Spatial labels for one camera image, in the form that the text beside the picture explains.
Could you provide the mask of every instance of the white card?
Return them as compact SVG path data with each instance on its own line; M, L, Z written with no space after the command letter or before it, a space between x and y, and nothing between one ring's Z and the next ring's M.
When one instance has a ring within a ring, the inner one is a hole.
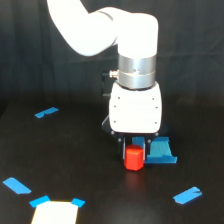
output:
M75 224L78 206L48 201L37 206L31 224Z

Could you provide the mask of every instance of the blue tape piece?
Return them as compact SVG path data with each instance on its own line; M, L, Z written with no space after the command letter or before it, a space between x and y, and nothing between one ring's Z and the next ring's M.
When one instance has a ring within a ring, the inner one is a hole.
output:
M43 204L47 201L50 201L50 198L46 195L44 197L41 197L41 198L38 198L36 200L33 200L30 202L30 205L33 207L33 208L36 208L38 205L40 204Z
M50 108L50 109L47 109L47 110L42 111L42 112L40 112L40 113L37 113L37 114L35 114L34 116L37 117L37 118L42 118L45 114L52 114L52 113L54 113L54 112L56 112L56 111L58 111L58 109L55 108L55 107L52 107L52 108Z
M144 161L145 164L173 164L177 162L177 157L173 156L161 156L161 157L149 157Z
M169 147L168 137L158 137L151 143L150 157L161 157L163 155L172 156ZM132 144L140 145L144 148L144 137L134 137L132 138Z
M13 190L16 194L29 194L31 192L29 188L24 186L22 183L20 183L13 177L10 177L9 179L3 181L3 184Z
M74 198L71 203L73 205L77 205L79 208L81 208L86 202L82 201L80 199Z
M200 195L202 195L201 191L197 187L192 187L191 189L176 195L173 197L173 199L176 203L185 204L186 202L189 202L194 198L199 197Z

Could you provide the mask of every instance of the blue object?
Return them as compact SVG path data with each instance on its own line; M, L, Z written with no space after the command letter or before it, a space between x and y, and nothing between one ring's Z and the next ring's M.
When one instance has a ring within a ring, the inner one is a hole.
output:
M31 201L31 202L30 202L30 205L31 205L33 208L36 208L38 205L43 204L43 203L45 203L45 202L47 202L47 201L50 201L50 198L46 195L46 196L44 196L44 197L38 198L38 199L36 199L36 200L34 200L34 201Z
M29 194L31 192L29 188L21 184L13 177L10 177L9 179L3 181L3 184L13 190L16 194Z
M142 148L144 148L144 137L133 137L132 144L140 145Z
M52 107L52 108L50 108L50 109L47 109L47 110L42 111L42 112L40 112L40 113L37 113L37 114L35 114L34 116L37 117L37 118L42 118L45 114L52 114L52 113L54 113L54 112L56 112L56 111L58 111L58 109L55 108L55 107Z
M80 199L74 198L71 203L73 205L77 205L79 208L81 208L85 204L85 201L82 201Z
M173 197L173 199L176 203L185 204L186 202L189 202L192 199L199 197L200 195L202 195L201 191L197 187L192 187L191 189Z
M144 148L144 137L132 138L132 144ZM150 155L147 155L145 164L171 164L176 163L177 157L173 157L168 137L157 137L151 143Z
M150 157L148 155L147 160L145 161L145 164L171 164L176 162L177 162L177 157L173 157L173 156Z

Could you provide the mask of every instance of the silver metal ring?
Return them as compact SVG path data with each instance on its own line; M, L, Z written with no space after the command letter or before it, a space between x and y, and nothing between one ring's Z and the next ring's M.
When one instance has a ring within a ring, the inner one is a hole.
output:
M107 15L112 21L114 21L114 18L110 14L108 14L106 12L102 12L102 11L97 11L97 12L100 12L100 13L103 13L103 14Z
M146 75L123 73L119 71L118 83L129 89L149 88L155 84L155 71Z
M150 74L156 70L156 55L140 59L132 59L119 55L118 69L123 73Z

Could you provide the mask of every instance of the red block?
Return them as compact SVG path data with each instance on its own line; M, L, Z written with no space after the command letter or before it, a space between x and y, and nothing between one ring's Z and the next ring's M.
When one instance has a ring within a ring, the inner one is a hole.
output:
M143 149L139 145L126 147L124 165L128 170L140 170L143 167Z

